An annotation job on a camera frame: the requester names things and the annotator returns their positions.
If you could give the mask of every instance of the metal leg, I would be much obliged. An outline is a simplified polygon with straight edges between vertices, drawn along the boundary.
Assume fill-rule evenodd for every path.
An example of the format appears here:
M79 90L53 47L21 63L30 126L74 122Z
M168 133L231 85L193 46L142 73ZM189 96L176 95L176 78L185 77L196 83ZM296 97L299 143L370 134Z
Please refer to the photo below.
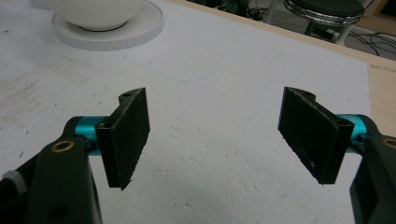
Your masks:
M340 34L339 34L338 36L335 36L335 37L334 37L334 43L337 44L337 45L342 45L342 46L344 46L344 45L345 45L344 41L346 40L347 35L348 35L349 32L352 30L352 28L353 28L353 25L347 25L347 26L345 26L345 27L341 30Z
M312 21L309 22L308 27L306 27L305 35L311 35L312 31L314 30L314 23Z
M271 6L268 9L268 15L265 18L265 23L267 23L267 24L271 24L271 22L272 22L272 17L274 15L274 11L275 11L275 8L276 8L276 2L277 2L276 0L272 0L271 1Z

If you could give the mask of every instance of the white saucer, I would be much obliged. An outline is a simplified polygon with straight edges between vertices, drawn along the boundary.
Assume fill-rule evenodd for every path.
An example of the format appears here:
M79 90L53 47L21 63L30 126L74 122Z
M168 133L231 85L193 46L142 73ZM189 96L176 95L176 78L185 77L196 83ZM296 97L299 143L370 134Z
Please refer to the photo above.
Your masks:
M55 15L54 30L59 39L78 49L109 51L129 49L154 39L163 30L163 12L148 1L135 16L118 29L105 32L86 31Z

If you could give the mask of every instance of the bowl on plate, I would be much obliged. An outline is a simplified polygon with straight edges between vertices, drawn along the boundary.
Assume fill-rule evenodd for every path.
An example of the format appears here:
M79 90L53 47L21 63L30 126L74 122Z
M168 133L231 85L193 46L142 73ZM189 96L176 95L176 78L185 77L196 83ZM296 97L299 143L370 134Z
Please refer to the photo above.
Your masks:
M142 0L44 0L65 21L89 31L121 27L142 5Z

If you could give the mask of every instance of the blue metal part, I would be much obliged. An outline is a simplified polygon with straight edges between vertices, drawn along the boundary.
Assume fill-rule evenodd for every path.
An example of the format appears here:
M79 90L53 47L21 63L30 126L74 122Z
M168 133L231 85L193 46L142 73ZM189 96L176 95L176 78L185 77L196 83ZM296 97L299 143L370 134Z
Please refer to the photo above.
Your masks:
M340 119L347 119L355 124L352 135L350 136L350 145L354 147L357 145L361 145L362 138L364 138L367 135L367 128L363 120L361 120L361 118L358 115L345 114L345 115L337 115L337 117ZM356 151L349 147L346 149L346 152L356 152Z
M363 120L358 115L337 115L340 119L347 119L355 124L355 128L353 128L352 135L350 136L350 140L354 140L358 137L361 133L367 133L366 125L364 124Z
M75 134L84 135L90 142L95 144L96 150L90 152L90 156L100 156L101 151L97 143L95 126L103 121L105 117L82 117L75 129Z

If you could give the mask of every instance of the white table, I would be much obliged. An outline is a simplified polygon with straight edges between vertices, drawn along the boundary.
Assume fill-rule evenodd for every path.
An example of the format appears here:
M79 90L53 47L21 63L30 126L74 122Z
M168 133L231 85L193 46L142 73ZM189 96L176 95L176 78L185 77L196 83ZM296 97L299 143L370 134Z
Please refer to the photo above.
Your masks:
M151 133L134 181L109 189L91 158L105 223L353 223L348 189L360 157L346 155L336 185L322 187L276 126L284 86L312 91L334 113L370 115L366 63L153 3L163 32L112 52L68 47L51 12L0 3L0 173L59 137L71 117L109 115L119 94L147 87Z

